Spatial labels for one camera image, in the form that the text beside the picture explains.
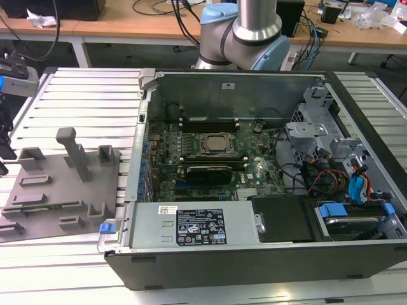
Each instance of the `floor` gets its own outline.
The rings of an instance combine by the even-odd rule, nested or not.
[[[41,56],[49,48],[50,43],[30,42],[29,48]],[[23,51],[24,45],[18,46]],[[148,46],[128,44],[88,44],[88,52],[93,67],[156,67],[163,69],[189,69],[198,58],[198,50],[194,47],[181,46],[180,52],[174,52],[172,46]],[[407,85],[407,57],[400,56],[389,60],[386,68],[381,68],[380,63],[386,55],[361,54],[356,64],[347,63],[349,53],[335,53],[322,51],[318,54],[310,70],[313,71],[371,71],[399,96]],[[39,73],[46,67],[77,67],[76,57],[68,43],[56,45],[51,57],[45,62],[31,62],[28,64],[35,67]],[[307,62],[300,65],[299,70],[304,69]],[[18,108],[24,102],[23,98],[11,98],[13,105],[12,114],[16,114]],[[407,92],[401,97],[407,105]]]

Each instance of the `desk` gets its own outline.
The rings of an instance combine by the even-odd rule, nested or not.
[[[123,44],[162,44],[190,45],[185,40],[174,16],[144,16],[132,10],[134,0],[107,0],[106,7],[96,22],[63,20],[61,41],[72,43],[80,67],[90,67],[85,43],[123,43]],[[152,0],[143,0],[138,10],[151,12]],[[318,3],[318,0],[306,0],[305,10]],[[160,4],[158,8],[171,10],[169,4]],[[200,15],[203,6],[194,6]],[[193,16],[184,11],[184,23],[195,37],[200,35],[200,25]],[[394,53],[407,54],[407,36],[400,35],[394,29],[384,28],[357,30],[351,20],[337,21],[336,24],[319,24],[320,15],[309,11],[308,17],[315,24],[329,31],[321,50],[356,53]],[[5,18],[6,22],[21,35],[22,39],[52,41],[55,29],[37,29],[24,19]],[[8,29],[0,24],[0,38],[15,39]],[[291,53],[295,53],[308,43],[308,32],[300,26],[297,35],[291,38]]]

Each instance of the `blue connector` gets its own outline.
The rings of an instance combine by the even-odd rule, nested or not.
[[[114,234],[116,232],[116,224],[100,224],[100,234]]]
[[[391,203],[387,202],[384,204],[384,209],[387,213],[388,216],[394,214],[396,211],[394,210],[394,207]]]
[[[356,201],[357,205],[362,205],[361,193],[364,186],[364,180],[361,176],[351,176],[349,181],[348,193],[350,199]]]
[[[348,213],[342,203],[325,203],[319,207],[322,218],[346,217]]]

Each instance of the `power supply label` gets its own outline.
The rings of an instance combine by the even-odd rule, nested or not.
[[[179,246],[225,245],[223,210],[178,210],[177,244]]]

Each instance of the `cpu socket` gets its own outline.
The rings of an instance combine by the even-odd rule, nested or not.
[[[206,133],[205,135],[199,135],[198,139],[200,141],[201,156],[234,156],[237,154],[230,133]]]

